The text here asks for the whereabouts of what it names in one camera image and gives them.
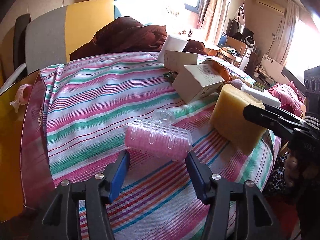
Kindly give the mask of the person's right hand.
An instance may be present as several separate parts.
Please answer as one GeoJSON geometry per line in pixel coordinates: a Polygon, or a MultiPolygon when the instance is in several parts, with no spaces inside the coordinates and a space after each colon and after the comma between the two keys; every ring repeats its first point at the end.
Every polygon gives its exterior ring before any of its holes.
{"type": "Polygon", "coordinates": [[[288,187],[293,187],[298,178],[305,178],[304,173],[300,173],[298,160],[295,155],[289,151],[287,159],[284,162],[284,179],[288,187]]]}

